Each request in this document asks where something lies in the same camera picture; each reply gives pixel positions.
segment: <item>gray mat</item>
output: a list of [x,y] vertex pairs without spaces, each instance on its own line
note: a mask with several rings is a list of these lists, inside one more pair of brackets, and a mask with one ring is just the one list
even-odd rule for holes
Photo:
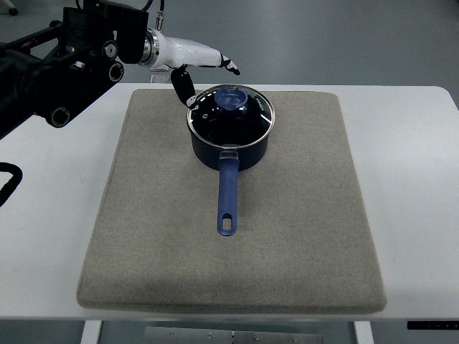
[[337,96],[264,92],[276,122],[217,232],[219,174],[173,90],[133,93],[77,291],[83,307],[181,313],[374,312],[377,256]]

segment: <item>saucepan handle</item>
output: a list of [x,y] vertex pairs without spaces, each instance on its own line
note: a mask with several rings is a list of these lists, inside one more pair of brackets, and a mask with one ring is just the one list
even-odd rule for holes
[[236,152],[222,152],[218,163],[220,172],[218,191],[217,230],[226,237],[237,228],[237,172],[239,160]]

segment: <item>floor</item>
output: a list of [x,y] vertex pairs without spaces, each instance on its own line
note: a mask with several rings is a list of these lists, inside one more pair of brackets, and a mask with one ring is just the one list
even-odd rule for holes
[[[0,42],[44,29],[51,20],[62,19],[62,7],[75,7],[73,0],[12,2],[18,16],[9,16],[0,3]],[[141,8],[146,0],[118,2]],[[150,26],[158,7],[154,1]],[[237,77],[220,69],[189,68],[195,83],[435,85],[459,105],[457,0],[166,1],[165,12],[166,36],[214,47],[241,71]],[[36,48],[34,54],[45,56],[53,44]],[[125,69],[122,82],[151,80],[143,67]],[[408,332],[403,321],[372,325],[376,344],[459,339],[456,331]],[[124,326],[129,333],[130,325]],[[0,322],[0,343],[79,343],[81,331],[82,322],[5,320]]]

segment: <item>blue saucepan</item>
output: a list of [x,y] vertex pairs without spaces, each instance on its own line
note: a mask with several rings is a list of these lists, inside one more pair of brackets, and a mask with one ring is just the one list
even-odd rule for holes
[[264,95],[240,85],[219,85],[201,92],[188,110],[194,153],[219,171],[217,230],[221,235],[236,232],[237,172],[263,157],[274,118]]

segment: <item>blue lid knob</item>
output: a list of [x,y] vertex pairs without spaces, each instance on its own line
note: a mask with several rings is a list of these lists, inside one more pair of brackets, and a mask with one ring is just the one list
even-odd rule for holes
[[228,86],[220,88],[214,96],[215,102],[228,111],[236,110],[244,106],[247,102],[247,93],[240,87],[229,88]]

